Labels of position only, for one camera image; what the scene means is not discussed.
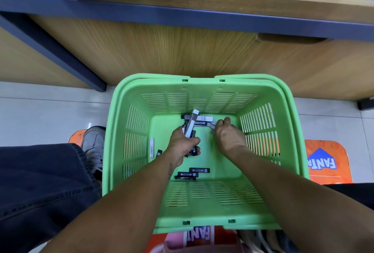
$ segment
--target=white tile floor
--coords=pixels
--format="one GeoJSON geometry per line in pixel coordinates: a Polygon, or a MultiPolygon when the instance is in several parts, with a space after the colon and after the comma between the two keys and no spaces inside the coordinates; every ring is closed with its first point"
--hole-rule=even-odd
{"type": "MultiPolygon", "coordinates": [[[[67,142],[79,129],[106,126],[114,87],[0,82],[0,146],[67,142]]],[[[374,110],[355,102],[295,98],[305,139],[332,140],[347,151],[354,182],[374,182],[374,110]]]]}

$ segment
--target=wooden panel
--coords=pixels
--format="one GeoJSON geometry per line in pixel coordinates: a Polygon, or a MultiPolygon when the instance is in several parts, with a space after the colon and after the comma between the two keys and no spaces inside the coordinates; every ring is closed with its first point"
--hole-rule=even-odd
{"type": "Polygon", "coordinates": [[[366,0],[103,0],[210,11],[374,23],[366,0]]]}
{"type": "Polygon", "coordinates": [[[0,81],[88,88],[86,84],[2,28],[0,81]]]}
{"type": "Polygon", "coordinates": [[[268,73],[295,96],[374,95],[374,43],[260,42],[254,33],[31,16],[109,85],[134,73],[268,73]]]}

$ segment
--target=human hand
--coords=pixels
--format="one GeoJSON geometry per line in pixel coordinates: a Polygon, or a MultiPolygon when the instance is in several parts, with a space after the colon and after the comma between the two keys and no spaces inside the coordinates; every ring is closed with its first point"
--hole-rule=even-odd
{"type": "Polygon", "coordinates": [[[214,131],[218,150],[228,159],[230,159],[230,155],[233,154],[235,148],[247,148],[245,134],[231,124],[230,117],[226,117],[225,120],[218,120],[214,131]]]}
{"type": "MultiPolygon", "coordinates": [[[[192,150],[194,146],[200,143],[199,137],[186,138],[182,127],[176,128],[170,137],[169,145],[165,150],[165,153],[172,160],[173,168],[180,166],[183,162],[183,157],[192,150]]],[[[200,147],[196,147],[198,155],[200,155],[200,147]]]]}

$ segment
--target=shoe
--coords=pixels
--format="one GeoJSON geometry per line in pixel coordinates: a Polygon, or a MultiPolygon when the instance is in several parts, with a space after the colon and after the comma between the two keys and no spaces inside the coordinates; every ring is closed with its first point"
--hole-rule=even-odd
{"type": "Polygon", "coordinates": [[[87,156],[93,176],[102,181],[102,157],[104,155],[105,127],[93,126],[83,135],[80,146],[87,156]]]}

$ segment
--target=forearm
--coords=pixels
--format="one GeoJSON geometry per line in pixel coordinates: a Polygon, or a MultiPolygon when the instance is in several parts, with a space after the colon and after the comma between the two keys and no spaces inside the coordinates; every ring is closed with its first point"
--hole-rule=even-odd
{"type": "Polygon", "coordinates": [[[142,253],[175,169],[167,152],[147,164],[69,224],[43,253],[142,253]]]}
{"type": "Polygon", "coordinates": [[[250,152],[229,158],[261,195],[302,252],[366,252],[374,239],[374,212],[349,197],[307,180],[250,152]]]}

